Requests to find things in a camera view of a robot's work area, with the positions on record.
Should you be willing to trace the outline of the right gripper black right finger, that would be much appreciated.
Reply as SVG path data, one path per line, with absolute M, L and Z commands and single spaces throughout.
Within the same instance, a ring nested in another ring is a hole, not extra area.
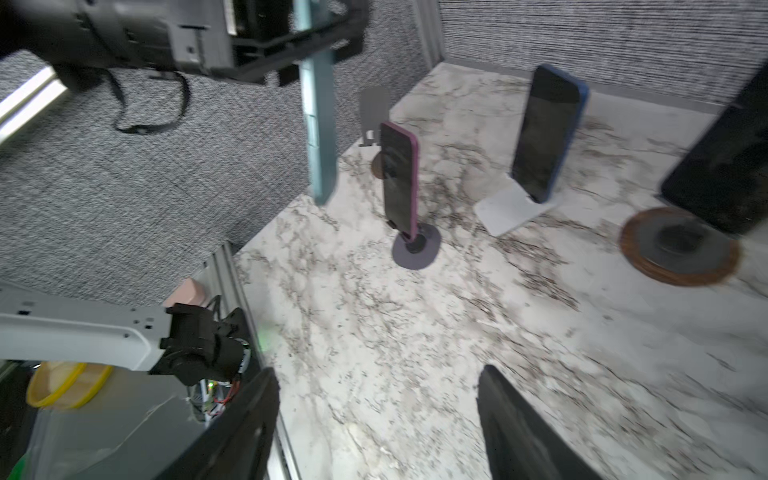
M 493 365 L 480 374 L 477 407 L 493 479 L 601 479 Z

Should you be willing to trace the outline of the teal-edged smartphone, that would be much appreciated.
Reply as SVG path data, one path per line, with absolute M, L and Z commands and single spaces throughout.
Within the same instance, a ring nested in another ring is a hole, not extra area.
M 329 201 L 337 181 L 333 63 L 333 52 L 327 48 L 299 64 L 309 177 L 318 206 Z

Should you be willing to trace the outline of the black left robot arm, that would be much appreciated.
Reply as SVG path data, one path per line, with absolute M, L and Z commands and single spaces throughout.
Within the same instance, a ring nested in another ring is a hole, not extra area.
M 152 70 L 191 98 L 188 77 L 258 84 L 276 72 L 298 82 L 307 129 L 312 195 L 324 205 L 337 183 L 333 68 L 363 50 L 365 1 L 334 12 L 325 1 L 5 1 L 1 52 L 27 50 L 63 85 L 80 91 L 116 68 Z M 212 311 L 177 304 L 128 308 L 29 291 L 1 296 L 1 355 L 7 360 L 102 364 L 186 385 L 230 381 L 244 343 Z

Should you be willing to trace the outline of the pink-edged smartphone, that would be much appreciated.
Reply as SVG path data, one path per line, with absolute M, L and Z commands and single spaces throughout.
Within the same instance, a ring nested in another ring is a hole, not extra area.
M 411 242 L 418 233 L 418 139 L 403 127 L 385 121 L 380 127 L 380 140 L 384 213 L 388 224 Z

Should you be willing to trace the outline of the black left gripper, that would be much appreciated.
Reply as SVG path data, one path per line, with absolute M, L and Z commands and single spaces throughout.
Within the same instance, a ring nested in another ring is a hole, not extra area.
M 299 79 L 299 66 L 318 53 L 336 65 L 363 52 L 367 1 L 229 1 L 227 31 L 233 47 L 233 80 L 280 84 Z

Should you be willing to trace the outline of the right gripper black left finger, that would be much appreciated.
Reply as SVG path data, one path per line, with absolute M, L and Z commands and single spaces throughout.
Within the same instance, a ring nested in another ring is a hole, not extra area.
M 240 389 L 206 431 L 159 479 L 263 479 L 276 430 L 279 384 L 265 368 Z

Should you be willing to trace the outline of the blue-edged smartphone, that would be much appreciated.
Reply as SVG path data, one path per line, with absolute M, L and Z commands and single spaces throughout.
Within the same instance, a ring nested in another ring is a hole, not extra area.
M 588 98 L 588 85 L 571 74 L 548 64 L 534 70 L 510 172 L 531 201 L 552 197 Z

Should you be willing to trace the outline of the black smartphone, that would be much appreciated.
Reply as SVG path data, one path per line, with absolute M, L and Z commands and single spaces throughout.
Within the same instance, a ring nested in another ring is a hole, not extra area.
M 665 178 L 662 199 L 731 235 L 767 218 L 767 67 Z

